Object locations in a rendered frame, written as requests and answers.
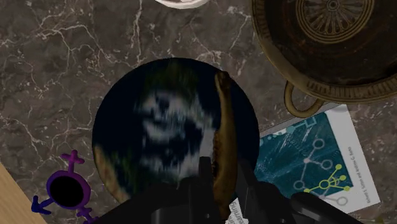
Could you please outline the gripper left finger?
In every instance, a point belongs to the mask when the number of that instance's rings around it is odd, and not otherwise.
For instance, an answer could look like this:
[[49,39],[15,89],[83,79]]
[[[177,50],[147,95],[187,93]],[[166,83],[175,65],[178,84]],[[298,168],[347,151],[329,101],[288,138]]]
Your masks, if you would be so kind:
[[211,159],[200,157],[199,176],[176,188],[160,183],[134,195],[93,224],[218,224],[212,193]]

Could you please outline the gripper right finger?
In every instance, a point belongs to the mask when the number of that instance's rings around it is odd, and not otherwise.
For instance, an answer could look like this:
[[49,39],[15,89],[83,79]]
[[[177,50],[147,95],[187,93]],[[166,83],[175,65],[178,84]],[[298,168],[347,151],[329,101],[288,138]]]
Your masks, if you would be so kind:
[[313,194],[283,196],[275,185],[258,181],[246,160],[238,163],[237,196],[249,224],[363,224]]

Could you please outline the brown overripe banana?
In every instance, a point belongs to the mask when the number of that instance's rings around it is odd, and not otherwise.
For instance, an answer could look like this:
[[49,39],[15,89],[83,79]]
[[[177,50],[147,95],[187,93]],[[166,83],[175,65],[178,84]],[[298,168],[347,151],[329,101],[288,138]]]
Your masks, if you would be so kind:
[[221,220],[225,221],[230,215],[229,204],[237,181],[237,142],[230,91],[232,79],[221,71],[215,75],[214,82],[221,106],[221,122],[213,137],[213,193]]

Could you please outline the teal and white book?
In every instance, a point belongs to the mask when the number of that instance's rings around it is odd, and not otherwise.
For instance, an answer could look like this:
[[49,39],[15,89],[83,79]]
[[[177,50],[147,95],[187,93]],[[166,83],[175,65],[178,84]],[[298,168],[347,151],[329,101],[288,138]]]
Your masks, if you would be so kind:
[[254,173],[286,197],[309,192],[345,213],[380,203],[345,104],[262,132]]

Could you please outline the round dark earth-print plate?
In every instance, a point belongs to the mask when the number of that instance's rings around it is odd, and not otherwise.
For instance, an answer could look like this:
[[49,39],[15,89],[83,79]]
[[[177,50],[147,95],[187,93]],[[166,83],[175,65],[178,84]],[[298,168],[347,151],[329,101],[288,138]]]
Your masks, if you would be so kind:
[[112,86],[95,116],[92,150],[99,176],[118,202],[198,175],[200,157],[213,155],[221,123],[218,71],[199,60],[158,59]]

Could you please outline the purple figure toy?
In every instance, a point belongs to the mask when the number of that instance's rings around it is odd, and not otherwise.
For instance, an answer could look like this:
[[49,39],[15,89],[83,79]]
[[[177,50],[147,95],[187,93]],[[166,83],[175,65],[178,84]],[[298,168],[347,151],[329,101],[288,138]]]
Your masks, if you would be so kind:
[[98,217],[92,217],[92,208],[86,207],[90,200],[91,187],[88,182],[74,171],[75,164],[84,164],[85,160],[78,156],[77,150],[72,150],[70,154],[64,153],[61,158],[68,161],[67,170],[54,172],[46,182],[46,191],[49,198],[39,202],[38,196],[33,196],[31,211],[33,213],[51,214],[45,209],[52,203],[68,209],[76,210],[77,217],[84,217],[83,224],[92,224]]

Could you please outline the white bowl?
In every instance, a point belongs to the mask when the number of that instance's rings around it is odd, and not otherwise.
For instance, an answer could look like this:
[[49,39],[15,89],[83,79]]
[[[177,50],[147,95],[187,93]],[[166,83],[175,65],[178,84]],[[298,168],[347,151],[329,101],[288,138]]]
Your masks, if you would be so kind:
[[155,0],[156,2],[179,10],[194,9],[206,4],[209,0]]

